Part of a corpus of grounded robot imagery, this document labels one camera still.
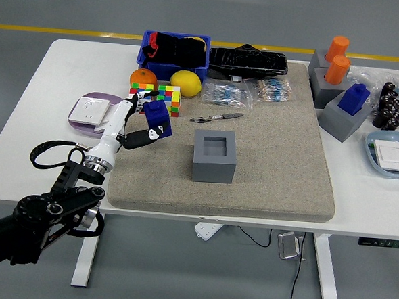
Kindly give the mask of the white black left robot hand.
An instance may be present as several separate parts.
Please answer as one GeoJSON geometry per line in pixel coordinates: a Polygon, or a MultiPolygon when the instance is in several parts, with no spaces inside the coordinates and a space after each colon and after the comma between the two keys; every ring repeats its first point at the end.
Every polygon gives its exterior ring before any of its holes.
{"type": "Polygon", "coordinates": [[[123,99],[112,114],[108,126],[101,136],[101,141],[85,156],[84,165],[87,167],[99,166],[105,168],[108,173],[115,164],[115,155],[120,146],[132,150],[150,145],[158,140],[170,126],[169,120],[146,130],[135,131],[128,135],[123,134],[128,119],[137,109],[138,101],[147,96],[156,97],[158,95],[158,91],[139,91],[130,99],[123,99]]]}

